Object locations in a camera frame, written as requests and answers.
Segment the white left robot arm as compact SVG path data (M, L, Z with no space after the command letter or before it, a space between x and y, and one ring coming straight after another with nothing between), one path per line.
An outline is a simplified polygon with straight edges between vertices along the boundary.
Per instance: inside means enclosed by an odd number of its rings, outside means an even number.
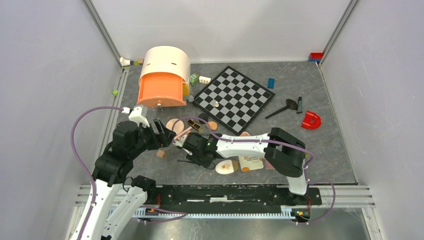
M169 146L175 138L176 133L159 119L155 119L154 124L158 132L154 132L151 126L129 120L116 126L112 141L95 162L91 174L94 184L71 239L116 240L136 210L142 204L156 200L155 180L139 175L132 180L122 202L110 212L116 195L134 167L134 159L146 150Z

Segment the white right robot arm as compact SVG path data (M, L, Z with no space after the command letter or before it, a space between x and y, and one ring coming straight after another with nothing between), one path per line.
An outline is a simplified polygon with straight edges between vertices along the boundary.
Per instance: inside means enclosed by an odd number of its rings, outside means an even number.
M232 157L261 158L285 176L288 181L288 196L295 204L309 198L306 166L309 156L315 155L306 149L304 142L285 130L273 127L269 133L251 136L232 136L211 132L208 137L190 132L175 137L173 144L187 152L187 159L207 168L216 159Z

